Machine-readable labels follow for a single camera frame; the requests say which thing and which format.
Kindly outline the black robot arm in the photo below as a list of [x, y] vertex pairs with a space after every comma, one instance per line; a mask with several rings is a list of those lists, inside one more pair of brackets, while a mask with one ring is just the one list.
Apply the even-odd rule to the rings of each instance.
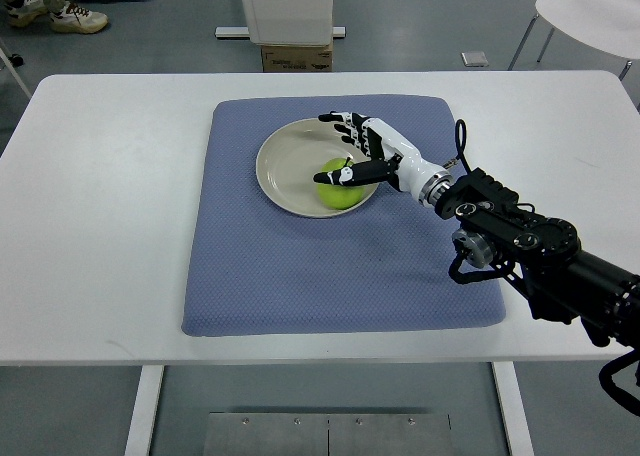
[[591, 342], [630, 352], [599, 372], [604, 392], [633, 415], [639, 400], [616, 385], [620, 371], [639, 364], [639, 277], [583, 250], [570, 222], [536, 213], [516, 192], [483, 170], [453, 179], [447, 170], [425, 183], [420, 200], [460, 224], [448, 273], [458, 284], [502, 278], [528, 302], [535, 319], [579, 319]]

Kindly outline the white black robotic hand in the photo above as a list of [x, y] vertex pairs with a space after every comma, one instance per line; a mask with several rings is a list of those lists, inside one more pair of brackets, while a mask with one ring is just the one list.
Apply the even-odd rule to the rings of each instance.
[[367, 158], [338, 170], [320, 172], [316, 183], [343, 187], [388, 182], [400, 192], [408, 192], [422, 205], [435, 204], [453, 185], [453, 177], [440, 165], [422, 158], [420, 151], [402, 134], [379, 118], [349, 112], [330, 112], [318, 117], [332, 122], [341, 139]]

